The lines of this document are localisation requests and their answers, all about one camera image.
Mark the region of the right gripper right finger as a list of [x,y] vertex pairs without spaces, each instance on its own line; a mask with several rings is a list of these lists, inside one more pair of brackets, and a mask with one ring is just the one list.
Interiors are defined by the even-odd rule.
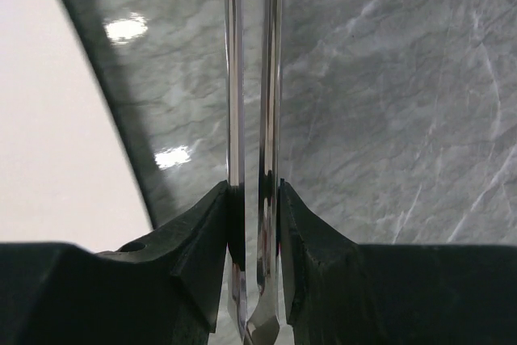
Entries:
[[279,211],[295,343],[515,343],[513,246],[358,244],[285,182]]

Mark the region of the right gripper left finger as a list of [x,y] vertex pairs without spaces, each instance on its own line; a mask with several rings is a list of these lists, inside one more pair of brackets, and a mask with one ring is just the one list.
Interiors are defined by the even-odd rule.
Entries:
[[205,344],[216,329],[228,187],[115,251],[1,246],[4,344]]

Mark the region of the metal tongs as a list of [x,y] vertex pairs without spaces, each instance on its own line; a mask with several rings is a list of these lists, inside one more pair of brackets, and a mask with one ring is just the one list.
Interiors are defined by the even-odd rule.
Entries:
[[245,146],[242,0],[225,0],[227,69],[227,181],[229,215],[229,315],[243,344],[273,344],[280,332],[278,313],[278,186],[281,101],[282,1],[264,0],[260,136],[258,157],[258,302],[247,312],[245,244]]

